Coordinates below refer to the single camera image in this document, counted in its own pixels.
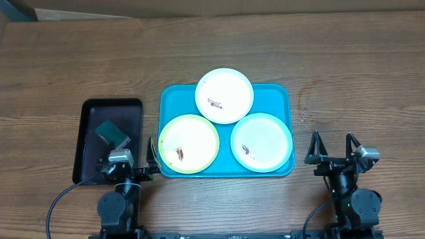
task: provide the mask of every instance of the plate rim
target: plate rim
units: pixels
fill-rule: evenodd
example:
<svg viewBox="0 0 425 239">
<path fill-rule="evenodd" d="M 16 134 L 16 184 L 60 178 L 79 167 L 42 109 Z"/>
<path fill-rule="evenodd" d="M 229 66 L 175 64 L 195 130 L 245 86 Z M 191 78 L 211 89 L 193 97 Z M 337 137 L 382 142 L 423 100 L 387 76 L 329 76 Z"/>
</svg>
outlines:
<svg viewBox="0 0 425 239">
<path fill-rule="evenodd" d="M 210 161 L 208 161 L 204 166 L 202 166 L 199 169 L 195 169 L 195 170 L 180 169 L 180 168 L 177 168 L 174 165 L 170 165 L 169 164 L 170 161 L 165 157 L 165 154 L 161 153 L 161 152 L 164 152 L 163 138 L 165 137 L 165 134 L 164 133 L 166 133 L 165 130 L 167 129 L 167 127 L 170 128 L 171 126 L 173 126 L 174 124 L 176 124 L 178 121 L 184 120 L 185 118 L 196 118 L 197 120 L 200 120 L 200 121 L 206 123 L 212 129 L 212 132 L 214 133 L 214 136 L 216 138 L 216 143 L 217 143 L 217 149 L 215 151 L 214 157 L 212 157 L 210 159 Z M 185 115 L 182 115 L 182 116 L 175 117 L 170 122 L 168 122 L 167 124 L 165 124 L 165 126 L 162 129 L 161 133 L 159 134 L 159 138 L 158 138 L 158 153 L 161 155 L 162 161 L 171 170 L 174 170 L 174 171 L 176 171 L 178 173 L 182 173 L 182 174 L 198 173 L 198 172 L 201 172 L 202 170 L 206 169 L 207 167 L 209 167 L 214 162 L 214 160 L 217 158 L 219 149 L 220 149 L 220 137 L 218 135 L 218 131 L 215 128 L 215 126 L 209 120 L 207 120 L 206 118 L 204 118 L 202 116 L 195 115 L 195 114 L 185 114 Z"/>
<path fill-rule="evenodd" d="M 238 157 L 238 155 L 236 154 L 236 150 L 234 148 L 234 138 L 236 137 L 236 132 L 237 130 L 246 122 L 250 121 L 250 120 L 254 120 L 254 119 L 258 119 L 258 118 L 267 118 L 269 120 L 272 120 L 274 122 L 276 122 L 284 131 L 285 134 L 287 134 L 287 140 L 288 140 L 288 152 L 286 153 L 286 158 L 284 160 L 281 160 L 276 166 L 268 168 L 268 169 L 257 169 L 257 168 L 253 168 L 249 165 L 247 165 L 240 157 Z M 292 150 L 293 150 L 293 146 L 294 146 L 294 141 L 292 139 L 292 134 L 291 131 L 289 130 L 289 128 L 286 126 L 286 124 L 280 120 L 279 118 L 277 118 L 276 116 L 273 116 L 271 114 L 266 114 L 266 113 L 255 113 L 255 114 L 250 114 L 249 116 L 246 116 L 244 118 L 242 118 L 234 127 L 232 130 L 232 134 L 230 135 L 230 148 L 232 150 L 233 156 L 235 157 L 235 159 L 243 166 L 246 167 L 247 169 L 257 172 L 257 173 L 269 173 L 272 171 L 275 171 L 277 169 L 279 169 L 280 167 L 284 166 L 286 162 L 288 162 L 289 158 L 291 157 L 292 154 Z"/>
<path fill-rule="evenodd" d="M 201 109 L 199 103 L 198 103 L 198 95 L 199 95 L 199 89 L 201 88 L 200 85 L 205 82 L 211 75 L 216 74 L 216 73 L 231 73 L 231 74 L 235 74 L 237 75 L 240 79 L 242 79 L 248 86 L 249 86 L 249 91 L 250 91 L 250 95 L 251 95 L 251 101 L 250 101 L 250 106 L 248 107 L 248 109 L 246 110 L 246 112 L 244 112 L 244 114 L 242 115 L 241 118 L 238 118 L 236 120 L 233 121 L 221 121 L 221 120 L 214 120 L 211 117 L 207 116 L 205 114 L 205 111 Z M 195 103 L 197 105 L 197 108 L 199 110 L 199 112 L 203 115 L 203 117 L 205 117 L 206 119 L 208 119 L 211 122 L 214 123 L 219 123 L 219 124 L 230 124 L 230 123 L 234 123 L 234 122 L 238 122 L 241 119 L 243 119 L 244 117 L 246 117 L 246 115 L 249 113 L 249 111 L 252 108 L 252 104 L 254 103 L 254 89 L 252 87 L 251 82 L 249 81 L 249 79 L 241 72 L 235 70 L 235 69 L 231 69 L 231 68 L 218 68 L 215 70 L 211 70 L 210 72 L 206 73 L 198 82 L 197 87 L 195 89 Z"/>
</svg>

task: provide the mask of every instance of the food stain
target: food stain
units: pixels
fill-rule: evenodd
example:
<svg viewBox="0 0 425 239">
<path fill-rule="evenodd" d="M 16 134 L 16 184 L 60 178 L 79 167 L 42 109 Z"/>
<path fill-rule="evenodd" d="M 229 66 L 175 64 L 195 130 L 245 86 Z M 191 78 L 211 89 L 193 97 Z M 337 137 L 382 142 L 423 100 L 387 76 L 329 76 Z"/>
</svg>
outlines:
<svg viewBox="0 0 425 239">
<path fill-rule="evenodd" d="M 255 159 L 255 156 L 250 152 L 250 149 L 247 146 L 242 145 L 242 148 L 243 150 L 245 150 L 245 155 L 251 157 L 252 159 Z"/>
<path fill-rule="evenodd" d="M 183 150 L 181 150 L 181 147 L 178 147 L 175 152 L 178 154 L 180 161 L 183 161 Z"/>
<path fill-rule="evenodd" d="M 217 108 L 219 108 L 220 110 L 222 110 L 222 109 L 223 109 L 223 107 L 221 106 L 221 103 L 214 102 L 214 101 L 210 100 L 210 98 L 208 98 L 208 103 L 211 103 L 211 106 L 213 106 L 213 107 L 217 107 Z"/>
</svg>

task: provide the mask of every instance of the black tray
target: black tray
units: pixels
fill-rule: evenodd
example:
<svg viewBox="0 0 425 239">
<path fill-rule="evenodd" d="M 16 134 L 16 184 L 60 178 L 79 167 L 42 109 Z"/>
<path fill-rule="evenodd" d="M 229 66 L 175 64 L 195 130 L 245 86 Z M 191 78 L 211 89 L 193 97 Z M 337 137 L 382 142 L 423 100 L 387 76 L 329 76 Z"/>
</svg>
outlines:
<svg viewBox="0 0 425 239">
<path fill-rule="evenodd" d="M 72 181 L 79 183 L 96 173 L 95 166 L 108 144 L 95 132 L 111 120 L 131 141 L 124 147 L 133 155 L 133 168 L 139 167 L 142 106 L 139 99 L 90 99 L 82 105 Z M 109 185 L 101 175 L 85 185 Z"/>
</svg>

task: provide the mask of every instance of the cable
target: cable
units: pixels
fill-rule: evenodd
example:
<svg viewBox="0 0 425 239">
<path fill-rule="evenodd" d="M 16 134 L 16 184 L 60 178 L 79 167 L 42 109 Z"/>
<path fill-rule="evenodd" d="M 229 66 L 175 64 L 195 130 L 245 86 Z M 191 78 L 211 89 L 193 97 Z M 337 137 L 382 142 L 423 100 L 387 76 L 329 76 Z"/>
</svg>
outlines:
<svg viewBox="0 0 425 239">
<path fill-rule="evenodd" d="M 52 205 L 50 206 L 50 209 L 48 210 L 48 213 L 47 213 L 47 219 L 46 219 L 46 234 L 47 234 L 47 239 L 52 239 L 52 238 L 50 237 L 50 228 L 49 228 L 49 227 L 50 227 L 50 216 L 52 216 L 53 208 L 54 208 L 54 206 L 56 205 L 56 203 L 59 201 L 59 199 L 60 199 L 63 195 L 65 195 L 67 192 L 71 191 L 72 189 L 75 189 L 76 187 L 80 186 L 81 184 L 83 184 L 83 183 L 85 183 L 85 182 L 89 181 L 90 179 L 93 179 L 95 176 L 99 175 L 99 173 L 100 173 L 100 172 L 98 172 L 98 173 L 96 173 L 96 174 L 94 174 L 94 175 L 92 175 L 92 176 L 88 177 L 87 179 L 84 179 L 83 181 L 81 181 L 81 182 L 79 182 L 79 183 L 77 183 L 77 184 L 75 184 L 75 185 L 72 185 L 71 187 L 68 187 L 67 189 L 65 189 L 65 191 L 61 192 L 61 193 L 60 193 L 60 194 L 56 197 L 56 199 L 53 201 L 53 203 L 52 203 Z"/>
<path fill-rule="evenodd" d="M 354 158 L 354 165 L 355 165 L 356 177 L 355 177 L 355 182 L 354 182 L 353 187 L 349 191 L 343 193 L 342 195 L 339 195 L 338 197 L 334 197 L 329 202 L 325 202 L 322 205 L 318 206 L 316 209 L 314 209 L 313 212 L 310 213 L 310 215 L 307 217 L 307 219 L 304 222 L 304 226 L 303 226 L 303 239 L 307 239 L 307 236 L 306 236 L 307 224 L 310 221 L 310 219 L 314 216 L 314 214 L 316 214 L 316 212 L 319 212 L 321 209 L 329 206 L 330 204 L 333 204 L 335 201 L 339 200 L 340 198 L 343 198 L 343 197 L 347 196 L 348 194 L 350 194 L 351 192 L 353 192 L 356 189 L 357 181 L 359 180 L 359 165 L 358 165 L 357 160 L 355 158 Z M 325 180 L 326 187 L 330 191 L 325 176 L 323 176 L 323 180 Z"/>
<path fill-rule="evenodd" d="M 329 185 L 327 184 L 326 176 L 323 176 L 323 180 L 325 181 L 325 185 L 326 185 L 327 190 L 330 192 L 331 189 L 329 188 Z"/>
</svg>

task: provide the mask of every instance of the blue tray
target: blue tray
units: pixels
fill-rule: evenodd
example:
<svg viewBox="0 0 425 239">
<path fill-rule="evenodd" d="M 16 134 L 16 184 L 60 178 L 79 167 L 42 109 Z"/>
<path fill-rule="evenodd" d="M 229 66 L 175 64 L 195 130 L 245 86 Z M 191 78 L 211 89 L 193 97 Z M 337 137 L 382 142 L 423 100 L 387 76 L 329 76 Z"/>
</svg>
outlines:
<svg viewBox="0 0 425 239">
<path fill-rule="evenodd" d="M 166 88 L 161 95 L 159 109 L 158 137 L 162 129 L 177 116 L 195 114 L 202 116 L 195 103 L 196 85 L 174 85 Z M 254 103 L 248 114 L 266 113 L 282 120 L 292 133 L 292 121 L 290 99 L 288 92 L 278 84 L 253 84 Z M 158 159 L 161 164 L 161 172 L 167 177 L 282 177 L 291 173 L 295 166 L 294 147 L 284 166 L 269 173 L 257 173 L 243 167 L 233 156 L 230 148 L 230 135 L 236 123 L 222 125 L 212 123 L 220 137 L 220 149 L 217 158 L 205 170 L 194 174 L 182 174 L 170 169 L 163 162 L 160 154 Z"/>
</svg>

